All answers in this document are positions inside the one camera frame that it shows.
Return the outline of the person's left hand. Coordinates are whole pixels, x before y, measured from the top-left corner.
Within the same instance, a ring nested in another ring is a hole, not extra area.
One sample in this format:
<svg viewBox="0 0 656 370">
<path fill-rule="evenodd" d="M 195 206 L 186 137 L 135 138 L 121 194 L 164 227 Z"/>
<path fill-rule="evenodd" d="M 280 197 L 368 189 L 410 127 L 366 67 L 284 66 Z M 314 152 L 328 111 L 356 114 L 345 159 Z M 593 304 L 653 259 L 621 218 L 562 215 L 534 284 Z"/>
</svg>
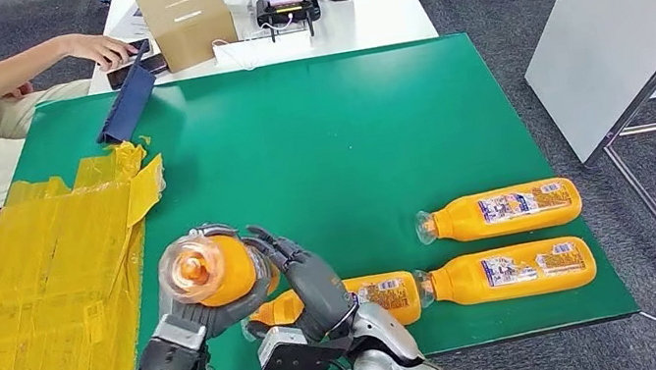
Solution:
<svg viewBox="0 0 656 370">
<path fill-rule="evenodd" d="M 33 93 L 33 85 L 26 81 L 24 84 L 21 84 L 19 87 L 7 92 L 2 96 L 4 100 L 20 100 L 27 94 Z"/>
</svg>

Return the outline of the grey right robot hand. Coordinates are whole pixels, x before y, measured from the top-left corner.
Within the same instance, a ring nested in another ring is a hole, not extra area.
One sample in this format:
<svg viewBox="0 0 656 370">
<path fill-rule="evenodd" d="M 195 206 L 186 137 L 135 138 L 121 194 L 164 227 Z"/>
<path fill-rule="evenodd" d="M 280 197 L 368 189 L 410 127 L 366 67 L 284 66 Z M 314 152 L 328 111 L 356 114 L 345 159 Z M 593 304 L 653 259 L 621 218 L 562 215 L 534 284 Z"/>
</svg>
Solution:
<svg viewBox="0 0 656 370">
<path fill-rule="evenodd" d="M 355 300 L 327 262 L 293 240 L 249 225 L 244 242 L 267 257 L 288 280 L 303 303 L 295 326 L 310 342 L 344 337 L 351 332 Z"/>
</svg>

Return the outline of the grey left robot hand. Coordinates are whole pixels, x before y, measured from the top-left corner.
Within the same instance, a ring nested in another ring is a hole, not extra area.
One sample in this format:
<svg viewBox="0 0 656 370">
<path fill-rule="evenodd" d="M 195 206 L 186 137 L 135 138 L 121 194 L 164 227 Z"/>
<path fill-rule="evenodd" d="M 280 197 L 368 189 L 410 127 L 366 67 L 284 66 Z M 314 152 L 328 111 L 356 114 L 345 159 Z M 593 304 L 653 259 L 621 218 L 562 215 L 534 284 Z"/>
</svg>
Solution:
<svg viewBox="0 0 656 370">
<path fill-rule="evenodd" d="M 158 263 L 154 337 L 197 350 L 255 312 L 278 286 L 279 270 L 238 230 L 205 224 L 175 239 Z"/>
</svg>

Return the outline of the person's right hand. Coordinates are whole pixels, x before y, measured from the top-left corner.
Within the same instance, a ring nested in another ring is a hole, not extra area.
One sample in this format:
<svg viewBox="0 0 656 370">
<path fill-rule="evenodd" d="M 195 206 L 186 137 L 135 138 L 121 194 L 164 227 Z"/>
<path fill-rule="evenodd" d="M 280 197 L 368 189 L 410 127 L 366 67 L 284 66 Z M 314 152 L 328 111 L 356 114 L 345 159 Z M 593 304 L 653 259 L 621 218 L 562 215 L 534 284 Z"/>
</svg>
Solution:
<svg viewBox="0 0 656 370">
<path fill-rule="evenodd" d="M 105 35 L 71 33 L 58 39 L 65 56 L 92 61 L 104 72 L 124 66 L 138 54 L 130 43 Z"/>
</svg>

